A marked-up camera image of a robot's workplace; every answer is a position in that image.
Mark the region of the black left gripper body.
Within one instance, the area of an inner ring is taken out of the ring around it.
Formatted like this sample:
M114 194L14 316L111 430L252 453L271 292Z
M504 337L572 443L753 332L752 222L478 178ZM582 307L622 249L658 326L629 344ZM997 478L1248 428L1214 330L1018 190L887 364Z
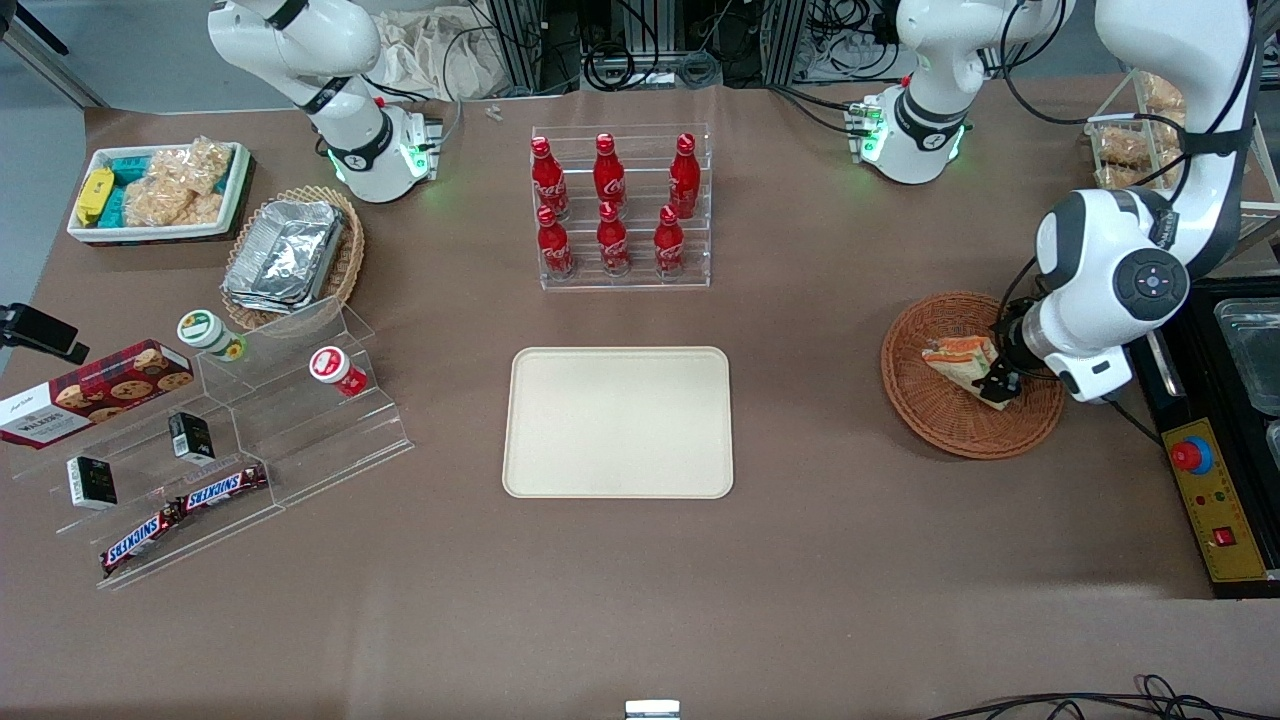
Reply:
M995 347L1000 360L1021 377L1046 379L1046 365L1030 350L1023 336L1023 320L1034 307L1034 299L1016 299L1002 305L995 323Z

